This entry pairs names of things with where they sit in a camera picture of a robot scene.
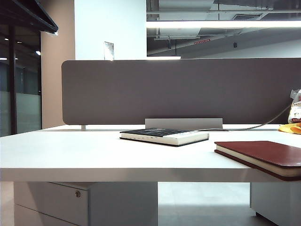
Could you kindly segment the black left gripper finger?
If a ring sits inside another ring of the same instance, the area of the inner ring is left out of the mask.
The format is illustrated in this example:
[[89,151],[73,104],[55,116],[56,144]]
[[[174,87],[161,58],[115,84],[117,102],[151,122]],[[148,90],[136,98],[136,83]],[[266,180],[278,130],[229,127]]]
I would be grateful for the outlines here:
[[58,26],[37,0],[1,0],[0,23],[55,33]]

